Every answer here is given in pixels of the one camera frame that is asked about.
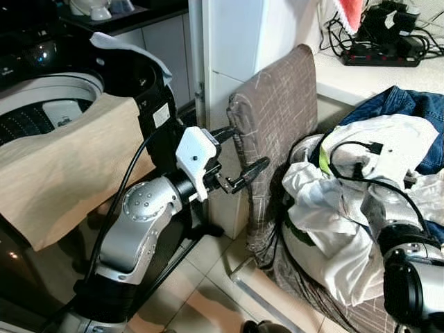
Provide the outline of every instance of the tiled floor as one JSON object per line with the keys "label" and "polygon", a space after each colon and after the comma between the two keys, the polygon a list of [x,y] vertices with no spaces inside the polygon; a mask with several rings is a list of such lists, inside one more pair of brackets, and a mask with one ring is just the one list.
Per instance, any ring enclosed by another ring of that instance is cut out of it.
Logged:
{"label": "tiled floor", "polygon": [[[204,237],[131,320],[128,331],[238,333],[246,320],[279,323],[228,277],[247,256],[245,234],[234,241]],[[253,265],[241,271],[241,279],[306,333],[346,333],[281,291]]]}

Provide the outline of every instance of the red towel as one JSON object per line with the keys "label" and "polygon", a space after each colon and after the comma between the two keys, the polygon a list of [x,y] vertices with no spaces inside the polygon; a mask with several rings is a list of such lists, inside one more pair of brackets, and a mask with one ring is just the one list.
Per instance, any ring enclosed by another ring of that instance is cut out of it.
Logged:
{"label": "red towel", "polygon": [[364,0],[333,0],[344,29],[355,34],[361,23],[362,3]]}

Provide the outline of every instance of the white countertop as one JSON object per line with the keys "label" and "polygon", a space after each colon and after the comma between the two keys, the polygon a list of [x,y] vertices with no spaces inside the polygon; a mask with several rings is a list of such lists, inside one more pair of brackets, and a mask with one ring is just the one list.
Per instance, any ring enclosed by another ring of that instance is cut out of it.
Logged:
{"label": "white countertop", "polygon": [[423,60],[417,67],[345,66],[323,51],[314,56],[318,94],[349,104],[361,102],[397,85],[407,90],[444,94],[444,57]]}

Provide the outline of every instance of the laundry pile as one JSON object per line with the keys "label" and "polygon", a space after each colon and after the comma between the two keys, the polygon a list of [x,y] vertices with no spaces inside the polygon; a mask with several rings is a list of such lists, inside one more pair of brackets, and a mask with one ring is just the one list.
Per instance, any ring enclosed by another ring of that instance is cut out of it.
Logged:
{"label": "laundry pile", "polygon": [[[382,144],[379,155],[343,145],[334,154],[334,165],[351,177],[360,163],[363,177],[393,181],[444,244],[443,105],[444,96],[392,87],[330,133],[309,137],[293,150],[294,163],[282,181],[291,197],[282,224],[284,241],[297,263],[344,305],[381,296],[384,267],[361,211],[367,185],[336,179],[329,169],[330,154],[346,141]],[[413,180],[410,188],[404,185],[406,175]],[[408,219],[412,209],[406,202],[406,210],[397,214],[387,219]]]}

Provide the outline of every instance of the beige cloth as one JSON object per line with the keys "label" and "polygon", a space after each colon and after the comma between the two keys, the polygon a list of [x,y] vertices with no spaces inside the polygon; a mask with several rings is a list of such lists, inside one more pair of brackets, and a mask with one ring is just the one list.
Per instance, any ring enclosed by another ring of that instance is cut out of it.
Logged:
{"label": "beige cloth", "polygon": [[[111,197],[143,141],[131,98],[103,94],[79,119],[0,148],[0,212],[41,250]],[[128,184],[154,169],[146,151]]]}

